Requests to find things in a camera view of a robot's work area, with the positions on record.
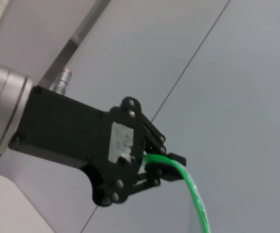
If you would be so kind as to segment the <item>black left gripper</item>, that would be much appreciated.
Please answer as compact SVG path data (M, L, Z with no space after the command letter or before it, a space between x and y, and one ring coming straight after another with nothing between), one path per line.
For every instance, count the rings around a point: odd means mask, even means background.
M81 170L98 206L124 203L144 154L141 105L126 97L104 112L35 86L8 147Z

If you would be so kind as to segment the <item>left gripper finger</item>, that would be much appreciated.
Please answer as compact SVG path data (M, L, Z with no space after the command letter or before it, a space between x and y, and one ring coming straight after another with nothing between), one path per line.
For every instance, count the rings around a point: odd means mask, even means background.
M158 154L165 156L171 160L177 161L182 165L186 165L186 158L174 153L167 153L164 145L165 136L142 114L142 122L145 132L144 151L147 154Z
M173 182L183 180L183 176L172 165L165 163L148 163L145 171L138 174L137 182L132 187L132 193L138 193L161 185L161 180Z

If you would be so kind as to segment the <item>translucent document bag green zipper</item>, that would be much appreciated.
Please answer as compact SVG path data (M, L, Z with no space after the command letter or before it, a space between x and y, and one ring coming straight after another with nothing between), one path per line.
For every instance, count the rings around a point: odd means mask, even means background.
M143 159L147 164L156 162L156 163L163 163L163 164L170 165L179 172L181 177L184 179L184 181L189 189L189 192L191 194L191 198L193 200L194 206L198 213L198 218L199 218L199 222L201 225L202 233L211 233L210 224L207 219L204 203L197 190L196 184L195 184L191 174L187 170L187 168L184 165L182 165L181 163L179 163L173 159L167 158L165 156L162 156L162 155L145 154Z

